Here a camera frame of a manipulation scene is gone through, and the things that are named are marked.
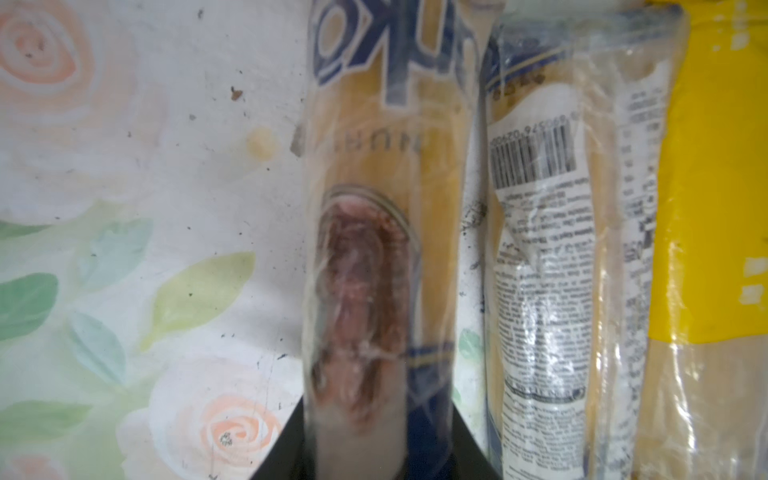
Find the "spaghetti bag with white label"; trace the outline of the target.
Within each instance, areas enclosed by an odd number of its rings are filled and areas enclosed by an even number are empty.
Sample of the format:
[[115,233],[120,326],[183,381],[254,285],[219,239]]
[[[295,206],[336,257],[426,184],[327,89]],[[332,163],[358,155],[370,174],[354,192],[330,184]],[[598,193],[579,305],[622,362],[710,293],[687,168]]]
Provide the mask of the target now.
[[674,3],[505,16],[486,56],[490,459],[504,479],[628,479],[648,349]]

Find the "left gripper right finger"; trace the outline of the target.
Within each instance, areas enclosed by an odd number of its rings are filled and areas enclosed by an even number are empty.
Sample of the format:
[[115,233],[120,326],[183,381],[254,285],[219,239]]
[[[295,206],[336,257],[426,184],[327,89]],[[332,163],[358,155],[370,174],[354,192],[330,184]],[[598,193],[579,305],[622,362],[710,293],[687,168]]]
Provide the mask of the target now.
[[485,457],[458,408],[453,406],[451,480],[500,480]]

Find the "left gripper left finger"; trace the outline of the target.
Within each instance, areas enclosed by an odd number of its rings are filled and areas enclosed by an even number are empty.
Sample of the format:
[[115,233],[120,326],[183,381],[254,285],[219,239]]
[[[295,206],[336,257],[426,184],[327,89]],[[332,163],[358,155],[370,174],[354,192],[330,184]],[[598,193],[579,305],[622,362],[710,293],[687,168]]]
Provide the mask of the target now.
[[304,423],[304,398],[292,411],[267,457],[253,472],[251,480],[313,479]]

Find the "spaghetti bag with blue end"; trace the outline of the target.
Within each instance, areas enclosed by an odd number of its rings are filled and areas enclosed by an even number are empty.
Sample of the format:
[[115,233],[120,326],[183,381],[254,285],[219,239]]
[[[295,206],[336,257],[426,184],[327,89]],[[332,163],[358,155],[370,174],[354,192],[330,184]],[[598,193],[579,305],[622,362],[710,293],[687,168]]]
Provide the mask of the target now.
[[447,479],[463,187],[501,1],[316,1],[303,324],[313,479]]

